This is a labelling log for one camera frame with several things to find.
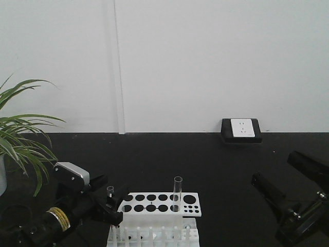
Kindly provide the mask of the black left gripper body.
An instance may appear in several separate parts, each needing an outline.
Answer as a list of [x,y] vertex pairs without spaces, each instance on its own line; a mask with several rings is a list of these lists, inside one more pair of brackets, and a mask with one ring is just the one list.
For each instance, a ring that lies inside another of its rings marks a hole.
[[83,191],[74,192],[59,183],[55,207],[65,214],[70,226],[78,226],[87,219],[104,222],[102,213],[105,200],[97,198],[94,192],[89,191],[89,185]]

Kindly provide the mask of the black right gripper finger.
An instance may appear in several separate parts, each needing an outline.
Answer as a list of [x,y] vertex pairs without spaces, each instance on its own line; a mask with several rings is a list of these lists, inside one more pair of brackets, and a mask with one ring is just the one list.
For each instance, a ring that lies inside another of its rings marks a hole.
[[328,192],[328,165],[298,151],[290,153],[287,162],[324,192]]
[[252,175],[251,184],[264,198],[276,219],[286,219],[299,212],[301,203],[287,200],[286,194],[261,173],[257,172]]

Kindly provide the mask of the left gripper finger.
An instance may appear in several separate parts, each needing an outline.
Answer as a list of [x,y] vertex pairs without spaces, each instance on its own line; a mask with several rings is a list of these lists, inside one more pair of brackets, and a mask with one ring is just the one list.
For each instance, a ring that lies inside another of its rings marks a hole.
[[89,191],[92,192],[97,191],[99,188],[107,184],[107,182],[108,182],[108,176],[105,174],[93,178],[89,182]]
[[119,226],[123,220],[123,212],[118,211],[123,200],[128,196],[130,189],[128,185],[115,188],[112,198],[106,197],[104,212],[102,213],[103,221],[113,226]]

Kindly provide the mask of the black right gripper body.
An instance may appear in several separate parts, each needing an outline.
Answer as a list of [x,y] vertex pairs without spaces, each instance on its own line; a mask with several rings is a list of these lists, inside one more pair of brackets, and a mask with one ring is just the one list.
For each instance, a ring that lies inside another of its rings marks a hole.
[[328,194],[319,191],[317,195],[305,210],[291,210],[279,224],[276,239],[281,244],[298,244],[317,232],[328,236]]

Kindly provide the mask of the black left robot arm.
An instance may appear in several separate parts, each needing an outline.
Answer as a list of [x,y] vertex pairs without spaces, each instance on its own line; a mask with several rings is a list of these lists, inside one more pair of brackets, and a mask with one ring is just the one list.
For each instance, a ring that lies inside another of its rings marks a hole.
[[[303,208],[290,201],[260,173],[251,184],[276,217],[276,238],[282,246],[294,246],[317,231],[328,232],[328,165],[294,151],[288,163],[315,182],[320,190]],[[83,221],[107,223],[107,246],[199,246],[196,218],[202,214],[199,196],[183,192],[182,178],[174,178],[173,192],[130,192],[127,187],[107,188],[106,198],[95,191],[107,182],[69,162],[53,168],[59,182],[53,207],[25,224],[1,231],[1,246],[57,246]]]

